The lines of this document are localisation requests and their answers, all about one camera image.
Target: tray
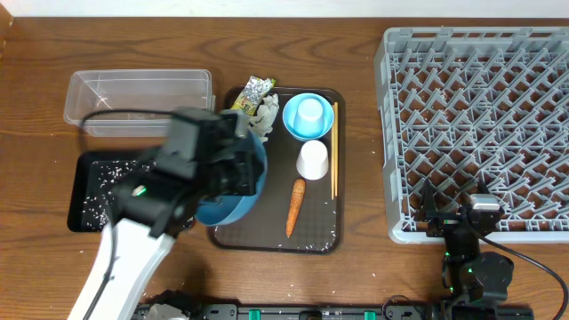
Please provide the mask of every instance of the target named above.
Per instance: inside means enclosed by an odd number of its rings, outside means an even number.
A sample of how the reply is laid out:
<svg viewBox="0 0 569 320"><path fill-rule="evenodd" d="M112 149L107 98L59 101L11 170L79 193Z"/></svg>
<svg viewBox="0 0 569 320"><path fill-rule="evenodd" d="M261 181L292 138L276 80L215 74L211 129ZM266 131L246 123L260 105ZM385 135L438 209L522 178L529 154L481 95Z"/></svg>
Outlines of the tray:
<svg viewBox="0 0 569 320"><path fill-rule="evenodd" d="M224 108L230 108L243 86L226 94ZM338 197L331 199L330 172L320 180L306 180L306 195L293 235L286 237L285 226L293 192L293 183L301 176L296 170L296 158L302 142L296 140L283 124L282 111L293 96L312 92L325 97L332 104L338 102L339 150ZM241 220L222 227L208 228L210 240L220 248L269 252L298 252L325 254L332 252L341 241L341 222L344 195L344 126L345 102L341 95L326 89L274 88L277 93L279 113L273 123L273 132L263 144L267 150L268 174L265 188L257 204ZM320 139L330 155L332 132Z"/></svg>
<svg viewBox="0 0 569 320"><path fill-rule="evenodd" d="M569 242L569 28L391 28L374 58L389 236L442 242L413 220L421 188L454 210L478 180L503 243Z"/></svg>
<svg viewBox="0 0 569 320"><path fill-rule="evenodd" d="M68 228L74 232L98 232L107 224L105 204L115 200L110 190L136 163L142 150L100 150L83 153L77 160L73 193L68 213ZM193 218L184 225L193 226Z"/></svg>

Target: orange carrot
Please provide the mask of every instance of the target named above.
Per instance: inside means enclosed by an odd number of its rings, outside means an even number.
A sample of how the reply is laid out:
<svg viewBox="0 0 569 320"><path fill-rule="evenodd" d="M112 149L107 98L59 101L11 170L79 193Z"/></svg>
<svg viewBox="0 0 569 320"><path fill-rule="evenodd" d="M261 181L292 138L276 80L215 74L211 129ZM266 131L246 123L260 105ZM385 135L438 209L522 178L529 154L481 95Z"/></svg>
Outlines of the orange carrot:
<svg viewBox="0 0 569 320"><path fill-rule="evenodd" d="M291 197L291 207L288 209L288 219L286 220L286 236L291 237L294 231L296 219L301 211L302 199L306 191L306 182L303 179L297 179L293 186L293 196Z"/></svg>

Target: wire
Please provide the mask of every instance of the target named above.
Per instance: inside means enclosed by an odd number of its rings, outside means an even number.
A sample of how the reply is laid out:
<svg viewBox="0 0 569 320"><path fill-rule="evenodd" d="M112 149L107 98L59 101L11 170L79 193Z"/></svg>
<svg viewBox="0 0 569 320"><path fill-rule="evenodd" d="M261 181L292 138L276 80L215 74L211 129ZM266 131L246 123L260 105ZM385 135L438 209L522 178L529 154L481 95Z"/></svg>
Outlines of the wire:
<svg viewBox="0 0 569 320"><path fill-rule="evenodd" d="M563 279L561 278L561 276L559 276L557 273L555 273L553 270L551 270L550 268L546 267L545 265L541 264L540 262L520 253L517 252L515 250L509 249L508 247L501 245L501 244L497 244L492 240L487 239L485 236L482 236L480 233L478 233L478 231L476 231L474 228L472 228L472 225L470 225L470 221L469 219L465 219L466 221L466 225L468 226L468 228L470 229L470 232L472 232L474 234L474 236L476 236L478 239L486 242L489 245L492 245L498 249L503 250L504 252L507 252L511 255L514 255L516 257L518 257L521 260L525 260L531 264L533 264L535 267L542 269L543 271L547 272L548 274L550 274L551 276L553 276L558 282L559 284L561 284L561 289L563 289L563 303L561 304L561 308L559 308L559 311L557 312L557 314L553 317L553 320L558 320L561 319L561 316L563 316L565 309L567 308L567 300L569 299L569 294L567 292L567 284L565 284L565 281L563 281Z"/></svg>
<svg viewBox="0 0 569 320"><path fill-rule="evenodd" d="M396 301L394 300L394 298L403 298L403 299L405 299L405 300L411 302L411 300L410 300L409 298L405 297L403 294L395 294L395 295L392 295L391 297L389 297L389 298L385 301L385 303L383 303L383 306L381 306L381 314L382 314L383 316L385 316L386 318L389 318L389 319L391 319L391 316L387 316L387 315L385 314L385 307L389 304L390 301L396 302ZM419 316L421 316L421 319L422 319L422 318L423 318L422 312L420 312L420 311L417 309L417 307L415 307L415 306L413 306L413 308L415 309L415 311L417 311L417 313L419 314Z"/></svg>
<svg viewBox="0 0 569 320"><path fill-rule="evenodd" d="M78 134L77 138L78 138L78 142L79 142L79 150L81 151L82 154L87 150L87 144L86 144L85 136L84 136L84 132L85 132L84 128L85 128L85 124L87 123L87 121L89 119L95 117L95 116L107 115L107 114L112 114L112 113L143 113L143 114L168 115L168 116L172 115L171 111L144 110L144 109L109 109L109 110L101 110L101 111L92 112L92 113L84 116L83 119L81 120L81 123L79 123L79 134ZM116 229L115 229L115 216L113 214L113 211L112 211L110 205L106 204L106 206L107 206L107 216L108 216L107 225L108 225L108 229L110 232L110 247L111 247L111 249L110 249L110 260L108 261L107 271L105 271L105 275L103 276L103 280L100 283L99 290L97 290L97 292L95 293L95 296L93 297L93 299L91 301L91 305L89 305L87 312L85 312L85 316L83 317L84 320L88 320L91 317L91 314L92 314L93 310L95 309L95 307L97 307L97 303L100 300L100 296L105 291L105 287L107 287L108 282L110 280L112 280L113 267L115 266L116 244L117 244Z"/></svg>

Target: plastic bin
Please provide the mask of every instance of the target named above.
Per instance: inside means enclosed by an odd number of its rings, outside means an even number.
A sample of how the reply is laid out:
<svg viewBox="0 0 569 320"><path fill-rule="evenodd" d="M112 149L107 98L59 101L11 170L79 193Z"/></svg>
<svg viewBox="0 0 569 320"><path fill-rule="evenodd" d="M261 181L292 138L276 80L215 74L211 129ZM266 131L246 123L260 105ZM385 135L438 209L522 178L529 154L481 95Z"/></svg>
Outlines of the plastic bin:
<svg viewBox="0 0 569 320"><path fill-rule="evenodd" d="M179 106L214 109L212 75L197 69L90 70L71 77L64 119L79 125L97 110L173 110ZM169 116L141 113L98 116L86 124L97 137L164 136Z"/></svg>
<svg viewBox="0 0 569 320"><path fill-rule="evenodd" d="M483 180L494 241L569 242L569 28L391 28L373 63L395 242L442 242L413 220L425 179L446 211Z"/></svg>

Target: white cup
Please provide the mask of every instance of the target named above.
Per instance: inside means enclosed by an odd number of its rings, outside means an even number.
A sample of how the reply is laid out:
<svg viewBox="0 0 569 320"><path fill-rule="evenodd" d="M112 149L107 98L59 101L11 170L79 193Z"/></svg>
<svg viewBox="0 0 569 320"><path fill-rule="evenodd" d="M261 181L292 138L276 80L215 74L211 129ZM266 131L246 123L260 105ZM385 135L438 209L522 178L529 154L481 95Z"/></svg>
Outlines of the white cup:
<svg viewBox="0 0 569 320"><path fill-rule="evenodd" d="M294 130L305 138L315 138L324 129L324 109L320 101L306 99L299 104L293 123Z"/></svg>
<svg viewBox="0 0 569 320"><path fill-rule="evenodd" d="M296 170L304 179L318 180L328 172L328 148L318 140L310 140L302 145L296 159Z"/></svg>

